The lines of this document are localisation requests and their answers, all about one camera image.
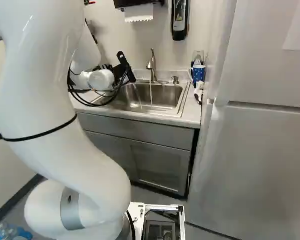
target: refrigerator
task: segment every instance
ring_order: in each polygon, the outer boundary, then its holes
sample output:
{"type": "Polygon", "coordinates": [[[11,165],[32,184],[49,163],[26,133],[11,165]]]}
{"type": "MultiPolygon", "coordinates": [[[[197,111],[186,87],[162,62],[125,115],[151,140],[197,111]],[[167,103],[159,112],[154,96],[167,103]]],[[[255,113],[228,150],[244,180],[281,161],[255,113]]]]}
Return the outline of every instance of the refrigerator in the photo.
{"type": "Polygon", "coordinates": [[[300,240],[300,0],[216,0],[186,220],[300,240]]]}

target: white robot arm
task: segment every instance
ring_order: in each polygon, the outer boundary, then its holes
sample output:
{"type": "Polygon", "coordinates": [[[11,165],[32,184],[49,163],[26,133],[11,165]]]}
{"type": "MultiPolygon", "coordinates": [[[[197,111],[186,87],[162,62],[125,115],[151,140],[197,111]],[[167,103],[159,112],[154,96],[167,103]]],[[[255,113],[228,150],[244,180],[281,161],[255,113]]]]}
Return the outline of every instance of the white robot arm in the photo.
{"type": "MultiPolygon", "coordinates": [[[[26,203],[34,231],[58,240],[114,240],[130,203],[130,182],[86,137],[67,91],[70,63],[85,34],[83,8],[82,0],[0,1],[7,53],[0,133],[25,164],[49,179],[26,203]]],[[[99,61],[97,54],[89,57],[93,65],[99,61]]],[[[75,54],[71,70],[88,69],[85,59],[86,53],[75,54]]]]}
{"type": "Polygon", "coordinates": [[[114,75],[110,70],[102,69],[87,72],[100,64],[101,53],[85,23],[83,33],[70,66],[70,78],[76,89],[111,90],[114,75]]]}

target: water bottle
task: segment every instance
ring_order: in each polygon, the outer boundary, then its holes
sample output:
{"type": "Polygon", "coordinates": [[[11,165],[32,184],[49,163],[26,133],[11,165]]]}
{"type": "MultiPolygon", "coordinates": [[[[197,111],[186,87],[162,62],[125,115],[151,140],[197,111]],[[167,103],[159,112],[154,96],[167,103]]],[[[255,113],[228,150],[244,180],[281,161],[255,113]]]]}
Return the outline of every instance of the water bottle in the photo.
{"type": "Polygon", "coordinates": [[[18,236],[18,230],[9,226],[6,222],[0,223],[0,240],[13,240],[18,236]]]}
{"type": "Polygon", "coordinates": [[[0,223],[0,240],[31,240],[33,235],[22,227],[16,227],[6,222],[0,223]]]}

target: sink basin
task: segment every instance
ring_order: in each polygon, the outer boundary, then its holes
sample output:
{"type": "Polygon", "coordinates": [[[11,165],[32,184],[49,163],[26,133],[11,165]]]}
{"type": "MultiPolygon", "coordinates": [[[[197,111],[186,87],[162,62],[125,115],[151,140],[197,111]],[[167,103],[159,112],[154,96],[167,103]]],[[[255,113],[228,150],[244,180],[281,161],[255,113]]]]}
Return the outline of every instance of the sink basin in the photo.
{"type": "MultiPolygon", "coordinates": [[[[121,87],[116,98],[102,108],[160,115],[182,115],[185,93],[189,83],[152,83],[152,101],[150,84],[137,81],[121,87]]],[[[93,103],[101,104],[108,97],[99,97],[93,103]]]]}

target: blue polka dot cup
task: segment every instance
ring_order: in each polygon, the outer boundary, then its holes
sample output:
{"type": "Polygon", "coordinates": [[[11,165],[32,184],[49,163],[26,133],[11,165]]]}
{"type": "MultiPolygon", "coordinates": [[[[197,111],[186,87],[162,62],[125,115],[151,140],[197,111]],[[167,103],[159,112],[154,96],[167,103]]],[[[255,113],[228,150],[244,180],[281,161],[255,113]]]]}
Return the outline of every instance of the blue polka dot cup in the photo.
{"type": "Polygon", "coordinates": [[[196,87],[196,83],[198,81],[204,82],[204,73],[205,73],[204,65],[194,65],[193,66],[193,85],[194,85],[194,87],[196,87]]]}

